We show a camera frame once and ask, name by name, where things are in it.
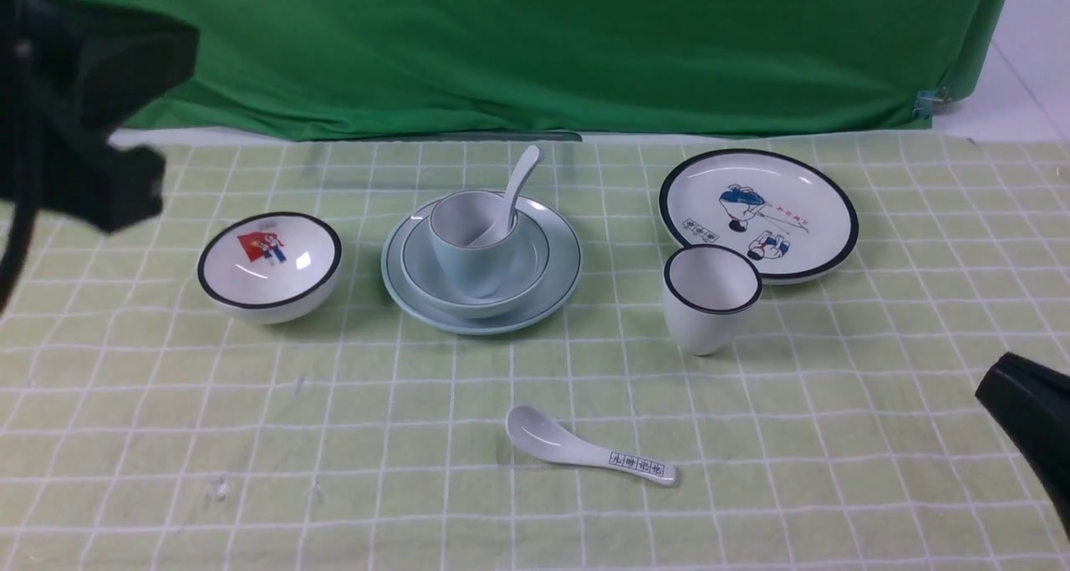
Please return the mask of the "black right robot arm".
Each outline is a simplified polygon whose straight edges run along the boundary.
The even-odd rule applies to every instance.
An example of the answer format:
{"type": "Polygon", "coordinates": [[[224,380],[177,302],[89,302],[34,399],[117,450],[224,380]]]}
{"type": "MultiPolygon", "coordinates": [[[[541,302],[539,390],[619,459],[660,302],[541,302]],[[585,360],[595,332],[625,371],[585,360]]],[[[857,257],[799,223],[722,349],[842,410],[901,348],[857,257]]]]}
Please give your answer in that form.
{"type": "Polygon", "coordinates": [[[1024,456],[1069,533],[1069,377],[1007,351],[975,397],[1024,456]]]}

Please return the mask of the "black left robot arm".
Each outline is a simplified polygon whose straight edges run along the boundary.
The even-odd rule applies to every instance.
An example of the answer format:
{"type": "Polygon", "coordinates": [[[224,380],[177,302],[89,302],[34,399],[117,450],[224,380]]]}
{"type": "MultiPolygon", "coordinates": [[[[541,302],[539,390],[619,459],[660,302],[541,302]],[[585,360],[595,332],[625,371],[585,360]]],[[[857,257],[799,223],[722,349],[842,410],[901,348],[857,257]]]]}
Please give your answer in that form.
{"type": "Polygon", "coordinates": [[[87,0],[1,0],[1,194],[13,205],[1,303],[22,275],[39,213],[102,233],[163,212],[165,157],[117,149],[129,117],[192,79],[200,34],[165,14],[87,0]]]}

